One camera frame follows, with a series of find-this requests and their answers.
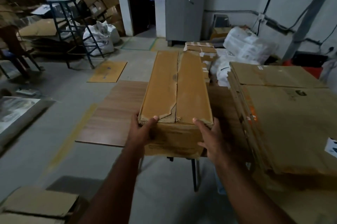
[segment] person's left hand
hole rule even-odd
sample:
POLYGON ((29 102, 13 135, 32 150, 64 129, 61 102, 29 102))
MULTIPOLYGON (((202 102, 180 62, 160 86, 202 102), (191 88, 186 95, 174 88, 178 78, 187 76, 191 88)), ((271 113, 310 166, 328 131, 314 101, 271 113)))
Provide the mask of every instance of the person's left hand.
POLYGON ((144 153, 144 146, 150 142, 149 137, 150 128, 157 123, 158 116, 150 118, 145 125, 139 127, 138 114, 139 113, 135 113, 131 117, 130 130, 125 146, 136 147, 142 150, 142 152, 144 153))

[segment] wooden table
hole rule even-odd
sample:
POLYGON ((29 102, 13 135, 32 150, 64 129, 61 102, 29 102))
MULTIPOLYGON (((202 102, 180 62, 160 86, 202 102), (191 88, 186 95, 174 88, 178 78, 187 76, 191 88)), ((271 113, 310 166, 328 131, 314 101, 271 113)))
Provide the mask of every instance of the wooden table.
MULTIPOLYGON (((147 82, 118 81, 98 105, 76 142, 123 147, 131 115, 140 110, 147 85, 147 82)), ((224 136, 248 149, 229 89, 208 86, 207 90, 213 116, 219 118, 224 136)))

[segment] person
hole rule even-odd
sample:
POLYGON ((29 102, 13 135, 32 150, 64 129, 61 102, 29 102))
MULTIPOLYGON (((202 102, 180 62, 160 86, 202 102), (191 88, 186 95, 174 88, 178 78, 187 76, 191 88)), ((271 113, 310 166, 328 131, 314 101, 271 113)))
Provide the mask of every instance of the person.
MULTIPOLYGON (((150 141, 149 131, 158 121, 154 116, 139 127, 137 116, 132 116, 125 147, 79 224, 128 223, 139 161, 150 141)), ((254 182, 247 169, 234 160, 217 118, 211 130, 196 118, 193 123, 199 127, 204 140, 198 144, 207 149, 207 156, 215 165, 239 223, 295 223, 254 182)))

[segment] person's right hand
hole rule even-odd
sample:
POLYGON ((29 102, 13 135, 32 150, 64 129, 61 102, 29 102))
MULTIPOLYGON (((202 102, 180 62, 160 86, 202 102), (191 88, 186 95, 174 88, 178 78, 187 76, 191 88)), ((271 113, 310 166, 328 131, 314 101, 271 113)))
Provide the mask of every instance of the person's right hand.
POLYGON ((211 130, 197 118, 193 118, 193 123, 198 126, 204 139, 204 142, 198 142, 198 145, 207 149, 207 157, 213 164, 229 164, 231 161, 230 146, 222 136, 219 120, 216 117, 214 118, 214 125, 211 130))

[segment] gray metal cabinet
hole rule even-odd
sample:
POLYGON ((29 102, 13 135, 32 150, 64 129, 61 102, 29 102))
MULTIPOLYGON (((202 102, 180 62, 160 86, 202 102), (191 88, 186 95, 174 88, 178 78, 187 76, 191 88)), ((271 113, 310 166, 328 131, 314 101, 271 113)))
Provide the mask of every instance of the gray metal cabinet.
POLYGON ((165 0, 166 40, 199 41, 204 0, 165 0))

